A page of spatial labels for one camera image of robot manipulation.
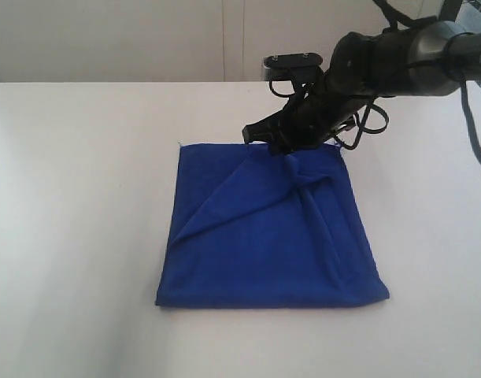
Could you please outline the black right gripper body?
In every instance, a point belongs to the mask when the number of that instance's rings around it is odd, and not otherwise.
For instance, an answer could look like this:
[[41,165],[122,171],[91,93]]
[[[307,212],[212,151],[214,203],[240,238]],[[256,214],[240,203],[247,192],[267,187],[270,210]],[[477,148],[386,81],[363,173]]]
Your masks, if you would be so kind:
[[280,111],[282,140],[278,145],[288,145],[294,152],[316,149],[371,97],[371,91],[343,94],[329,77],[319,78],[313,85],[305,86],[305,93],[296,94]]

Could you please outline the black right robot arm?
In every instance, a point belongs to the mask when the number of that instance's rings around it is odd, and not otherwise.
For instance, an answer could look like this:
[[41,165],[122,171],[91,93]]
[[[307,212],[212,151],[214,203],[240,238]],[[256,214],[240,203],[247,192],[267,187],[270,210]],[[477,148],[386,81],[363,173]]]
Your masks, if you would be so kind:
[[280,111],[244,127],[246,144],[267,143],[275,154],[311,150],[348,128],[365,132],[357,113],[373,110],[377,98],[450,95],[481,80],[481,33],[451,21],[377,36],[350,32],[326,70],[322,62],[315,53],[264,59],[265,81],[289,81],[294,91]]

